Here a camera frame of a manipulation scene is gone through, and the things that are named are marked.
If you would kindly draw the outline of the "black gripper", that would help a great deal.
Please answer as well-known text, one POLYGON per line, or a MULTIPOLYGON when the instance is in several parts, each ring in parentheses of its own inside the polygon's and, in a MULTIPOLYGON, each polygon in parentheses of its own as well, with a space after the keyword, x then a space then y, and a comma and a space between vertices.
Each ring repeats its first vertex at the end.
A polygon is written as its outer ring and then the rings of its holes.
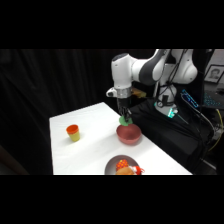
POLYGON ((131 105, 130 97, 117 99, 118 111, 121 113, 121 116, 123 116, 124 118, 127 117, 128 120, 131 118, 131 115, 132 115, 132 112, 129 109, 130 105, 131 105))

